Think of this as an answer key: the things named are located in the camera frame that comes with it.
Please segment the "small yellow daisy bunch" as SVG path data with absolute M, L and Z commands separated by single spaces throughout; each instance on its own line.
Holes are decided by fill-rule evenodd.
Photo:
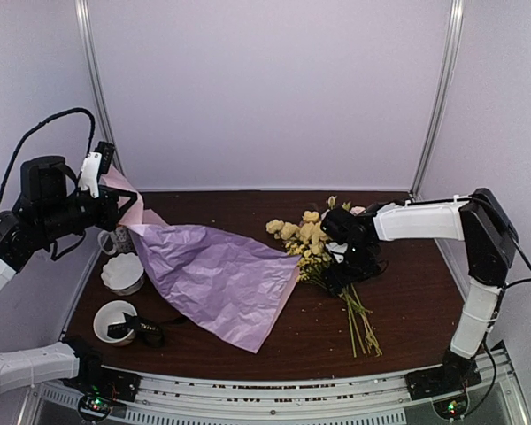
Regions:
M 313 246 L 310 243 L 285 243 L 288 254 L 301 256 L 297 263 L 299 266 L 297 281 L 316 285 L 331 297 L 343 302 L 350 335 L 350 348 L 354 358 L 360 352 L 364 356 L 380 357 L 383 351 L 370 322 L 373 311 L 364 306 L 354 283 L 338 287 L 339 282 L 329 280 L 328 273 L 335 271 L 337 263 L 335 259 L 329 258 L 328 253 L 320 252 L 320 248 L 325 247 L 325 244 Z

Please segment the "purple pink wrapping paper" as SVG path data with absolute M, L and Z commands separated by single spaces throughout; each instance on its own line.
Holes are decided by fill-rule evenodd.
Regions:
M 170 225 L 144 207 L 126 227 L 158 294 L 222 341 L 256 353 L 296 286 L 300 258 L 203 225 Z

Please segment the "cream rose flower stem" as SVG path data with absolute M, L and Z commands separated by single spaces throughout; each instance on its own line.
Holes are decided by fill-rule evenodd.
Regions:
M 300 258 L 298 265 L 325 264 L 331 261 L 326 251 L 329 236 L 321 229 L 321 215 L 316 211 L 305 211 L 298 224 L 270 220 L 265 225 L 265 231 L 274 239 L 281 241 L 289 256 Z

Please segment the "pink rose flower stem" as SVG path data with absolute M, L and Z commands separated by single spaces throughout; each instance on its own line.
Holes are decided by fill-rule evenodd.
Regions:
M 358 216 L 366 210 L 364 206 L 353 205 L 352 202 L 338 203 L 337 196 L 330 196 L 327 199 L 327 209 L 321 214 L 321 218 L 324 219 L 330 211 L 336 208 L 342 208 L 343 210 L 347 211 L 348 213 L 351 213 L 354 216 Z

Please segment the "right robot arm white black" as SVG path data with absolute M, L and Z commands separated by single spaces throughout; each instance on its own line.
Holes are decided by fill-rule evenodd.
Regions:
M 380 244 L 407 239 L 458 243 L 467 277 L 458 325 L 436 371 L 442 390 L 455 390 L 470 375 L 471 363 L 496 322 L 507 291 L 507 277 L 519 248 L 519 235 L 490 189 L 437 200 L 376 203 L 354 213 L 336 207 L 320 229 L 328 237 L 333 263 L 322 274 L 334 294 L 383 271 Z

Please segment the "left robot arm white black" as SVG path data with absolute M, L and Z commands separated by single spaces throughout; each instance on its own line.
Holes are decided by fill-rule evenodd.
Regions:
M 63 256 L 60 238 L 84 239 L 88 228 L 113 231 L 137 201 L 137 194 L 97 182 L 76 185 L 75 173 L 61 156 L 26 161 L 20 168 L 20 194 L 10 211 L 0 212 L 0 291 L 32 256 L 45 250 L 53 260 Z M 82 338 L 72 337 L 32 350 L 0 353 L 0 395 L 53 380 L 82 384 L 91 393 L 109 386 L 101 354 Z

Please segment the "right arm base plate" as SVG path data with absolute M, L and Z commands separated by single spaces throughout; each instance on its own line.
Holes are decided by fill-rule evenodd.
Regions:
M 470 369 L 462 373 L 454 367 L 446 366 L 412 371 L 405 375 L 405 380 L 411 400 L 462 391 L 482 382 L 478 371 Z

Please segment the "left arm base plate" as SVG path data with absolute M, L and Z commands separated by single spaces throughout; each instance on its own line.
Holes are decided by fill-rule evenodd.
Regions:
M 63 379 L 62 383 L 85 395 L 100 396 L 114 401 L 134 402 L 141 377 L 130 372 L 102 368 L 96 377 L 77 376 Z

